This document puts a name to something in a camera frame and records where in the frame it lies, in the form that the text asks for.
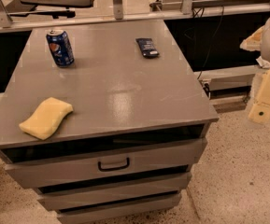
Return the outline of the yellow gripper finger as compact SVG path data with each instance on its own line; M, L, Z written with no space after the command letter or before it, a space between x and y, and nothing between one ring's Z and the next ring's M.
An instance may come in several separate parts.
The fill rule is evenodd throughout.
M260 124L270 120L270 70L263 74L262 83L249 111L249 120Z
M257 29L252 35L244 39L240 48L247 51L260 51L262 42L263 27Z

